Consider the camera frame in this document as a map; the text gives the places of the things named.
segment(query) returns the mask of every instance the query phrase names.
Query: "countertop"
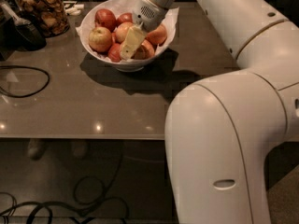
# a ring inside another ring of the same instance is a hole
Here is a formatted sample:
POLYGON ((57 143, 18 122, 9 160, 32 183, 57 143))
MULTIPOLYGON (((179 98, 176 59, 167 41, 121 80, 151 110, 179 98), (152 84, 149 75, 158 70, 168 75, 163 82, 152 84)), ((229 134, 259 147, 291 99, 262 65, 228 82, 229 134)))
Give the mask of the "countertop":
MULTIPOLYGON (((179 7, 174 41, 159 59, 123 73, 94 59, 71 28, 47 38, 38 51, 15 51, 0 65, 26 65, 50 73, 45 90, 27 98, 0 98, 0 137, 164 140, 164 120, 173 98, 196 80, 237 69, 234 59, 196 3, 179 7)), ((24 76, 39 84, 41 76, 24 76)), ((0 71, 0 81, 7 73, 0 71)))

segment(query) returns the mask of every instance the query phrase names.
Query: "jar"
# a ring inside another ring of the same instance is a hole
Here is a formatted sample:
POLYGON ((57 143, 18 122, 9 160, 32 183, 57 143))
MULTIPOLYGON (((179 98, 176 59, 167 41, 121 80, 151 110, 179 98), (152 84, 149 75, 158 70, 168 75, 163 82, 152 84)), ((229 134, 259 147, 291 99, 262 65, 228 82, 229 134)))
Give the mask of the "jar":
POLYGON ((63 0, 16 0, 21 15, 32 21, 45 37, 66 32, 70 25, 63 0))

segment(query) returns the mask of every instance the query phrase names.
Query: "white bowl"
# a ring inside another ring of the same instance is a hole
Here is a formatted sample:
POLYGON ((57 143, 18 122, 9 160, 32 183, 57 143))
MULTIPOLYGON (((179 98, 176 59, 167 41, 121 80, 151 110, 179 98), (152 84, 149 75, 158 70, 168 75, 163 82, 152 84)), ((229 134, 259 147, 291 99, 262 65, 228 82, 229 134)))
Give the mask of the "white bowl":
POLYGON ((122 72, 134 72, 142 69, 145 65, 154 61, 161 53, 163 53, 169 44, 174 39, 176 33, 176 23, 178 19, 178 8, 170 9, 165 19, 162 21, 163 25, 167 30, 167 39, 165 42, 158 46, 155 55, 152 58, 146 60, 134 60, 130 59, 128 61, 121 60, 119 63, 113 63, 106 55, 99 54, 91 49, 88 43, 89 33, 94 28, 94 16, 99 8, 107 8, 111 10, 116 18, 118 18, 122 13, 131 12, 136 0, 108 0, 104 3, 99 4, 94 7, 83 19, 80 27, 77 28, 78 35, 80 36, 81 43, 83 47, 97 60, 102 63, 108 64, 122 72))

